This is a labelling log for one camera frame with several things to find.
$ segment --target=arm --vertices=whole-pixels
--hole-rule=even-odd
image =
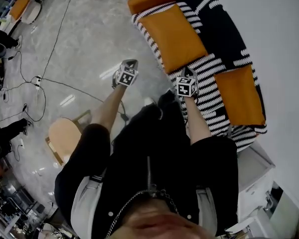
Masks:
[[[202,139],[211,137],[209,127],[203,116],[200,114],[194,98],[185,97],[185,103],[188,114],[190,143],[194,144]]]
[[[91,124],[99,124],[111,132],[126,86],[118,84],[114,91],[93,113]]]

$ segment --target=black pants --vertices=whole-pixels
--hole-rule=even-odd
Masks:
[[[26,119],[21,119],[9,126],[0,128],[0,159],[11,152],[10,140],[19,135],[26,126]]]
[[[5,32],[0,30],[0,43],[3,44],[7,49],[18,46],[18,41],[8,36]]]

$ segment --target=gray floor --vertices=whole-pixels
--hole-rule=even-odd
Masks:
[[[27,80],[43,74],[67,2],[43,0],[36,22],[32,25],[21,23],[14,31],[14,37],[23,36],[22,73]],[[112,91],[112,79],[100,76],[128,58],[138,59],[140,71],[137,81],[128,88],[123,98],[127,114],[131,117],[143,106],[144,97],[157,99],[170,87],[165,74],[143,36],[132,26],[127,0],[72,0],[45,78],[67,83],[104,100]],[[8,88],[22,83],[19,55],[6,62],[5,67],[5,85]],[[24,140],[25,149],[19,148],[20,162],[14,159],[13,154],[9,154],[8,159],[19,182],[48,211],[51,201],[54,201],[54,180],[61,170],[45,142],[49,126],[59,117],[73,119],[88,109],[93,110],[100,102],[55,83],[45,81],[42,87],[46,94],[44,117],[28,130],[27,137],[21,134],[12,141],[16,148],[19,139]],[[75,101],[61,107],[60,102],[71,94]],[[10,91],[7,103],[0,94],[0,120],[20,112],[24,103],[29,105],[28,112],[35,120],[41,117],[44,107],[42,91],[37,104],[35,86],[24,84]],[[0,122],[0,126],[7,126],[20,118],[21,115],[12,117]],[[123,125],[122,119],[117,117],[112,137]]]

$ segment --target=white wall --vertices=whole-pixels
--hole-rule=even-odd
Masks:
[[[299,0],[220,0],[258,74],[268,133],[258,141],[275,179],[299,207]]]

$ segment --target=marble floor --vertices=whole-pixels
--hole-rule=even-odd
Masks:
[[[27,80],[43,74],[68,1],[43,0],[35,23],[20,23],[13,32],[13,37],[23,36],[22,73]],[[14,53],[11,50],[6,57]],[[112,91],[111,76],[104,77],[104,72],[128,58],[138,59],[141,72],[123,98],[126,113],[131,117],[143,106],[144,97],[157,99],[170,87],[167,77],[143,36],[131,24],[127,0],[71,0],[45,78],[66,83],[104,100]],[[22,83],[19,55],[7,61],[5,67],[7,88]],[[18,181],[48,212],[54,202],[54,180],[61,170],[45,142],[49,126],[59,117],[74,119],[88,109],[97,108],[100,102],[52,82],[44,81],[41,86],[46,95],[44,117],[28,130],[27,137],[20,134],[12,141],[15,149],[20,138],[24,141],[25,149],[19,148],[20,161],[17,162],[12,153],[7,158]],[[69,95],[74,95],[75,101],[61,107],[60,103]],[[9,92],[7,103],[0,93],[0,120],[20,112],[24,103],[28,104],[32,118],[37,120],[42,116],[42,91],[37,103],[35,86],[24,84]],[[4,120],[0,127],[20,118],[21,115]],[[124,122],[118,116],[112,137],[123,126]]]

